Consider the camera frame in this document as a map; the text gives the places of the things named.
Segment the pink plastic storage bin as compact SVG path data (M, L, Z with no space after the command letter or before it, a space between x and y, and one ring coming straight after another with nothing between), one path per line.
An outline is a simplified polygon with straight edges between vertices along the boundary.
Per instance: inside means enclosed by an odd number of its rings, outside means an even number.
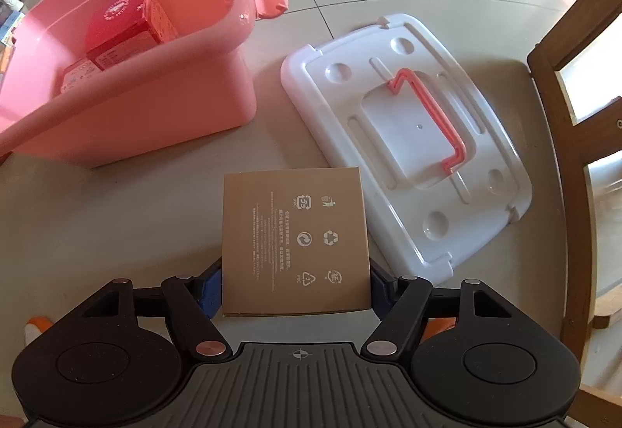
M61 90L86 30L122 0L42 0L23 19L1 83L1 150L88 168L243 126L256 112L243 43L289 0L159 0L175 40Z

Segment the brown cardboard box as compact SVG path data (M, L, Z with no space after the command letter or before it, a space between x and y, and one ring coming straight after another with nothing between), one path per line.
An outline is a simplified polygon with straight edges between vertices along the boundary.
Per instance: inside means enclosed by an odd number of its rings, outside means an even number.
M310 315L370 306L368 233L358 169L225 176L224 314Z

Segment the red box white label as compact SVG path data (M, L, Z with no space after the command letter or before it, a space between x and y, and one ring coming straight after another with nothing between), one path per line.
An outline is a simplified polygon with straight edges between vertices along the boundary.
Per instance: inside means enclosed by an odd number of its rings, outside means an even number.
M178 38L159 0L114 0L98 9L86 30L86 58L101 70Z

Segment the white lid pink handle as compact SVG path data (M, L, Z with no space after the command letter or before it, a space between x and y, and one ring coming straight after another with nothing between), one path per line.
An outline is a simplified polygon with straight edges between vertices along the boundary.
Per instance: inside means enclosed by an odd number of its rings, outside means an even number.
M360 170L394 273L444 283L528 210L533 187L502 123L415 17L302 47L280 80L327 162Z

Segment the wooden chair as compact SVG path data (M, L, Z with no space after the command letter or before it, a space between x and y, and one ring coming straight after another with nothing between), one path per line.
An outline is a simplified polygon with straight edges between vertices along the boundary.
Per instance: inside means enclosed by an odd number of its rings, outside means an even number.
M597 300L597 229L588 166L621 150L621 100L578 122L560 71L621 13L621 0L576 0L527 56L556 154L567 282L561 341L584 367Z

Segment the small red white card box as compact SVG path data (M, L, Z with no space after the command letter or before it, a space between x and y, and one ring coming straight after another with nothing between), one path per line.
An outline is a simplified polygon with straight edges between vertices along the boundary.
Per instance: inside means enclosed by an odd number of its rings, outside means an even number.
M90 80L94 75L101 73L101 69L88 58L76 61L66 68L60 86L60 93L67 93L82 83Z

